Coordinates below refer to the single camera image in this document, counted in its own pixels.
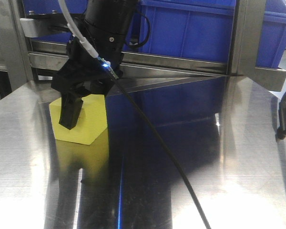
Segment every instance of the metal frame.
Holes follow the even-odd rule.
[[[25,38],[20,18],[24,16],[21,0],[0,0],[0,52],[13,90],[33,80],[34,71],[27,55],[30,42]]]
[[[266,0],[236,1],[228,75],[247,76],[271,91],[280,91],[286,78],[282,69],[255,66]]]
[[[255,66],[265,5],[266,0],[237,1],[228,64],[125,52],[121,65],[124,76],[247,76],[268,90],[280,91],[286,71]],[[36,79],[34,69],[56,71],[67,60],[65,44],[30,41],[24,37],[20,25],[23,15],[21,0],[0,0],[0,71],[8,71],[13,89]]]

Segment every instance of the yellow foam block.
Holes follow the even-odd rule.
[[[105,98],[102,94],[91,94],[84,101],[76,126],[69,130],[59,124],[61,98],[50,103],[50,115],[56,140],[90,145],[106,128]]]

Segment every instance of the blue storage bin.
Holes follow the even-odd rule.
[[[151,37],[140,51],[227,62],[235,0],[176,2],[141,0],[142,13],[151,22]],[[268,0],[266,10],[256,65],[277,68],[286,47],[286,1]],[[147,23],[141,20],[140,40],[146,34]]]

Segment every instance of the stainless steel table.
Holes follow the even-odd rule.
[[[109,129],[91,146],[55,141],[48,104],[58,96],[29,82],[0,101],[0,229],[204,228],[147,128]],[[286,139],[275,140],[276,109],[276,97],[235,77],[219,114],[158,127],[213,229],[286,229]]]

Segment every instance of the robotic arm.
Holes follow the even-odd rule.
[[[138,0],[90,0],[84,17],[74,18],[81,34],[102,58],[93,58],[77,37],[67,44],[69,60],[51,84],[61,93],[60,124],[64,127],[72,129],[76,126],[83,97],[108,93],[113,86],[108,71],[122,76],[119,69],[122,48],[137,3]]]

